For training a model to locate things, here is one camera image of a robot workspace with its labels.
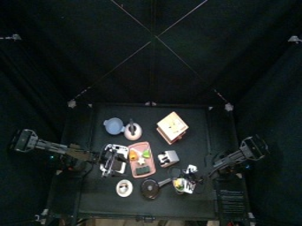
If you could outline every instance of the cardboard box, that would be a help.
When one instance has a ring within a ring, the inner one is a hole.
[[[181,139],[185,130],[188,128],[187,124],[175,113],[175,111],[167,115],[157,123],[156,130],[165,139],[165,142],[171,145],[175,141]]]

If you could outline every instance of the table surface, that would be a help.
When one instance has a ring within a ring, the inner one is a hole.
[[[156,123],[172,112],[180,116],[188,130],[183,139],[168,145],[156,131]],[[140,139],[129,141],[124,134],[109,135],[103,122],[117,117],[127,125],[129,118],[141,126]],[[83,149],[100,151],[104,144],[129,146],[147,141],[155,159],[156,173],[148,178],[157,182],[168,178],[168,169],[159,166],[156,156],[165,150],[175,150],[179,162],[173,167],[185,169],[188,164],[203,174],[205,156],[236,151],[236,132],[231,112],[223,106],[179,107],[99,104],[93,108],[76,106],[69,111],[62,135],[62,144],[76,143]],[[79,216],[128,218],[152,216],[156,219],[208,220],[216,217],[215,195],[211,179],[197,185],[193,194],[176,194],[172,184],[160,188],[157,197],[147,200],[140,193],[144,178],[133,178],[129,164],[125,166],[125,177],[101,177],[97,166],[93,167],[81,183]],[[116,184],[121,179],[131,181],[133,191],[128,197],[116,194]]]

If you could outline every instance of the plate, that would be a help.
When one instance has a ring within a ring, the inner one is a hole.
[[[133,191],[132,183],[128,180],[119,181],[116,185],[116,193],[120,197],[127,197]]]
[[[128,146],[127,148],[128,148],[128,151],[131,149],[133,149],[136,151],[137,159],[139,159],[139,157],[141,157],[144,150],[148,150],[148,152],[149,152],[149,158],[144,158],[145,163],[143,165],[140,165],[137,161],[129,161],[129,166],[131,166],[133,178],[148,177],[149,175],[155,174],[156,173],[156,166],[155,166],[152,151],[151,151],[151,147],[149,147],[148,142],[135,143],[133,145]],[[137,175],[136,174],[136,168],[141,168],[144,166],[149,167],[149,172],[145,173],[145,174]]]

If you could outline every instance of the small box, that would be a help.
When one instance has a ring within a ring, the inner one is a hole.
[[[165,139],[165,142],[171,145],[176,140],[181,139],[185,130],[188,128],[187,124],[175,113],[175,111],[164,117],[157,123],[156,130]]]
[[[179,162],[176,151],[165,151],[157,155],[159,164],[163,168]]]

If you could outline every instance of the black curtain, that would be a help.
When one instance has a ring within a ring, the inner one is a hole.
[[[85,103],[223,103],[213,88],[235,102],[302,18],[295,0],[0,4],[60,93]]]
[[[251,163],[250,203],[263,225],[300,225],[302,44],[287,52],[236,104],[240,139],[258,134],[270,154]]]
[[[0,21],[2,35],[12,34]],[[0,225],[33,225],[45,207],[52,167],[49,155],[8,150],[18,129],[32,129],[42,139],[60,142],[67,103],[34,63],[25,42],[0,41]]]

